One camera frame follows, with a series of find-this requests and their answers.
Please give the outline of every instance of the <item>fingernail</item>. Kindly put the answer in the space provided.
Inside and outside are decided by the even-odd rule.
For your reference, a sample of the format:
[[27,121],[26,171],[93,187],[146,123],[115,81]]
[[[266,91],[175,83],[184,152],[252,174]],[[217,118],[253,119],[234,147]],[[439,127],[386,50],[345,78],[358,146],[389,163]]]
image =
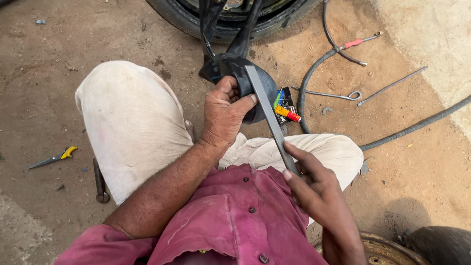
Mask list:
[[287,169],[283,170],[282,174],[285,181],[290,181],[293,178],[293,175]]
[[252,98],[253,102],[255,102],[255,103],[257,103],[259,101],[257,99],[257,95],[255,95],[255,94],[250,95],[250,97]]

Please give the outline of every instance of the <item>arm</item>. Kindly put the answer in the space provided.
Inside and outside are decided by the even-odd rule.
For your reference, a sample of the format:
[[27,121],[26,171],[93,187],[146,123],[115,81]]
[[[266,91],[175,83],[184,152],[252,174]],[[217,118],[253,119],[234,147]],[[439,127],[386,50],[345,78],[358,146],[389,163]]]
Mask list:
[[285,143],[286,151],[298,160],[301,178],[291,171],[283,177],[293,199],[322,227],[324,259],[330,265],[366,265],[365,248],[355,218],[340,189],[335,173],[311,153]]
[[157,237],[193,195],[211,168],[234,143],[245,114],[257,100],[237,96],[237,81],[226,76],[204,100],[200,140],[180,158],[150,177],[104,222],[131,239]]

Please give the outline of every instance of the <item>person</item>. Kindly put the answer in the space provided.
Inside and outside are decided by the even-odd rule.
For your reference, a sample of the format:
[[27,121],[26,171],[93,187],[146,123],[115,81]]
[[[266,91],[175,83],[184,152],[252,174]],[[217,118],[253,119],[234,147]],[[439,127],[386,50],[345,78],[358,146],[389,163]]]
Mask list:
[[[257,98],[239,98],[235,78],[206,94],[195,141],[167,83],[126,61],[97,66],[76,102],[119,207],[55,264],[366,264],[342,193],[363,162],[348,137],[286,137],[297,176],[273,139],[238,133]],[[307,242],[309,216],[323,227],[323,256]]]

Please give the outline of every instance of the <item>shirt sleeve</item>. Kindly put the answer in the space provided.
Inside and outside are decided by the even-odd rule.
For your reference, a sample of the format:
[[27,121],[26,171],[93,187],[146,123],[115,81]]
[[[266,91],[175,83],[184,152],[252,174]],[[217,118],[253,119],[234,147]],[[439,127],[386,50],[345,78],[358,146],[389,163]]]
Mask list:
[[151,256],[157,241],[158,238],[130,240],[111,226],[96,225],[83,232],[54,264],[135,264]]

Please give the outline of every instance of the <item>air hose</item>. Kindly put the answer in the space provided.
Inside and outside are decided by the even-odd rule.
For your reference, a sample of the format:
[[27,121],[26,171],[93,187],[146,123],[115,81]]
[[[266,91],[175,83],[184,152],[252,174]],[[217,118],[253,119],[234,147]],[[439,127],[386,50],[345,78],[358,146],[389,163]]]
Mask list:
[[[326,17],[327,16],[327,0],[324,0],[324,10],[322,12],[322,25],[324,26],[324,31],[325,31],[325,35],[327,37],[327,40],[330,42],[330,44],[335,47],[337,46],[337,44],[335,44],[335,42],[333,41],[332,39],[332,36],[330,35],[330,32],[329,32],[329,29],[327,28],[327,21],[326,21]],[[368,64],[366,62],[363,62],[363,61],[359,61],[357,59],[354,59],[350,56],[348,56],[347,54],[345,54],[343,51],[339,51],[339,54],[344,57],[345,59],[349,60],[350,62],[352,63],[356,63],[356,64],[359,64],[363,67],[367,66]]]
[[304,75],[304,78],[302,79],[301,87],[299,88],[299,94],[298,94],[298,115],[302,117],[299,124],[301,125],[301,129],[305,134],[311,134],[311,131],[306,125],[306,122],[305,122],[306,119],[304,119],[304,99],[306,98],[306,88],[308,87],[309,79],[311,79],[312,73],[316,70],[316,68],[320,64],[322,64],[325,60],[330,58],[332,55],[335,55],[340,50],[341,49],[339,47],[334,46],[332,50],[326,52],[326,54],[324,54],[321,58],[319,58],[311,66],[311,68],[309,68],[308,72],[306,73],[306,75]]
[[[326,54],[324,54],[321,58],[319,58],[308,70],[308,72],[306,73],[306,75],[304,75],[304,78],[302,79],[302,82],[301,82],[301,87],[299,89],[299,94],[298,94],[298,103],[297,103],[297,110],[298,110],[298,115],[302,117],[301,121],[299,122],[300,126],[301,126],[301,129],[302,131],[305,133],[305,134],[311,134],[311,131],[309,130],[308,126],[306,125],[306,119],[304,118],[304,101],[305,101],[305,97],[306,97],[306,89],[307,89],[307,86],[308,86],[308,83],[309,83],[309,79],[311,79],[311,76],[312,74],[314,73],[314,71],[316,70],[316,68],[322,64],[325,60],[327,60],[328,58],[330,58],[331,56],[335,55],[336,53],[342,51],[342,50],[345,50],[345,49],[348,49],[350,48],[351,46],[356,46],[356,45],[359,45],[361,44],[362,42],[364,42],[364,40],[362,39],[357,39],[355,41],[351,41],[351,42],[347,42],[345,43],[344,45],[340,46],[340,47],[337,47],[337,46],[334,46],[332,48],[332,50],[328,51]],[[468,96],[467,98],[461,100],[460,102],[456,103],[455,105],[453,105],[452,107],[450,108],[447,108],[433,116],[430,116],[424,120],[421,120],[420,122],[400,131],[400,132],[397,132],[395,134],[392,134],[388,137],[384,137],[380,140],[377,140],[377,141],[374,141],[372,143],[369,143],[369,144],[366,144],[366,145],[362,145],[360,146],[360,149],[362,151],[365,151],[365,150],[368,150],[368,149],[371,149],[371,148],[374,148],[374,147],[378,147],[382,144],[385,144],[391,140],[394,140],[394,139],[397,139],[399,137],[402,137],[404,135],[407,135],[415,130],[418,130],[418,129],[421,129],[433,122],[436,122],[450,114],[452,114],[453,112],[461,109],[462,107],[466,106],[467,104],[469,104],[471,102],[471,95]]]
[[431,123],[433,123],[433,122],[436,122],[436,121],[438,121],[438,120],[440,120],[440,119],[442,119],[442,118],[444,118],[444,117],[446,117],[446,116],[452,114],[453,112],[455,112],[455,111],[461,109],[462,107],[466,106],[466,105],[467,105],[468,103],[470,103],[470,102],[471,102],[471,95],[468,96],[467,98],[461,100],[460,102],[456,103],[456,104],[453,105],[452,107],[447,108],[447,109],[445,109],[445,110],[443,110],[443,111],[440,111],[440,112],[438,112],[437,114],[432,115],[432,116],[430,116],[430,117],[428,117],[428,118],[426,118],[426,119],[423,119],[423,120],[419,121],[418,123],[416,123],[416,124],[414,124],[414,125],[412,125],[412,126],[406,128],[406,129],[404,129],[404,130],[402,130],[402,131],[400,131],[400,132],[397,132],[397,133],[395,133],[395,134],[392,134],[392,135],[390,135],[390,136],[388,136],[388,137],[384,137],[383,139],[374,141],[374,142],[372,142],[372,143],[369,143],[369,144],[366,144],[366,145],[362,145],[362,146],[360,146],[360,149],[361,149],[362,151],[365,151],[365,150],[368,150],[368,149],[371,149],[371,148],[375,148],[375,147],[378,147],[378,146],[380,146],[380,145],[382,145],[382,144],[385,144],[385,143],[387,143],[387,142],[389,142],[389,141],[392,141],[392,140],[397,139],[397,138],[399,138],[399,137],[402,137],[402,136],[404,136],[404,135],[406,135],[406,134],[409,134],[409,133],[411,133],[411,132],[413,132],[413,131],[415,131],[415,130],[421,129],[421,128],[423,128],[423,127],[425,127],[425,126],[427,126],[427,125],[429,125],[429,124],[431,124]]

